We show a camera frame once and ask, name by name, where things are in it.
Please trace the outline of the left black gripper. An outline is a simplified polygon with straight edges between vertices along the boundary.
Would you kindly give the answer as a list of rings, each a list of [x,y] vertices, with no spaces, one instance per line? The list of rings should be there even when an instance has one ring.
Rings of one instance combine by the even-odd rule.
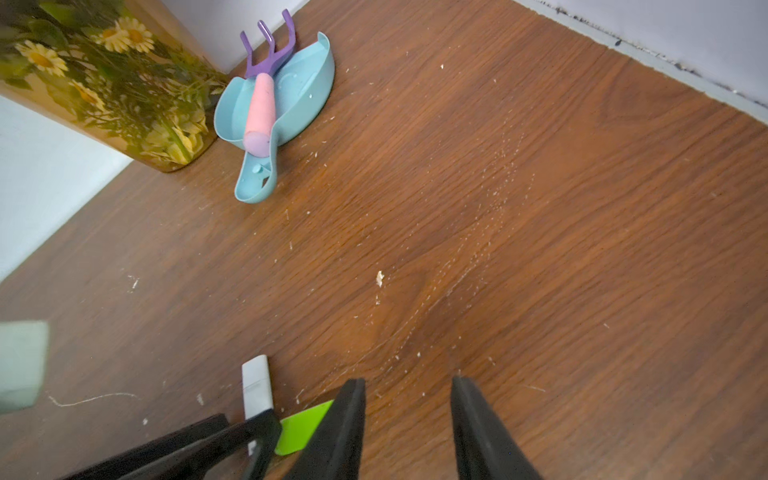
[[[68,474],[68,479],[202,479],[214,466],[255,444],[245,479],[262,479],[282,425],[272,409],[238,424],[213,415],[100,463]]]

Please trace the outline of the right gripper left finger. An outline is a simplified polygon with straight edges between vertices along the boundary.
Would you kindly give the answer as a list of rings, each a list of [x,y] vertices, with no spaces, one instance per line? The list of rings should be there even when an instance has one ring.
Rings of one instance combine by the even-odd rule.
[[[365,419],[365,380],[347,380],[284,479],[358,479]]]

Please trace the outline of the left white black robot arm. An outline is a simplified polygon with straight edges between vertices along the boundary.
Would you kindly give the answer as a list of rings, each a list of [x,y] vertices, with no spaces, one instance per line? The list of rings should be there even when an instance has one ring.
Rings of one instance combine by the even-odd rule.
[[[1,324],[1,413],[34,406],[45,380],[50,328],[40,320]],[[282,433],[272,409],[238,424],[210,416],[156,440],[68,474],[68,479],[202,479],[254,443],[243,477],[261,479]]]

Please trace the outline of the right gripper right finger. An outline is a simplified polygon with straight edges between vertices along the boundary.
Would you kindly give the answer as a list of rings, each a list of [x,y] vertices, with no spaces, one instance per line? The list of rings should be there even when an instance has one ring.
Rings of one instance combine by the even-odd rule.
[[[452,379],[450,405],[460,479],[542,479],[470,378]]]

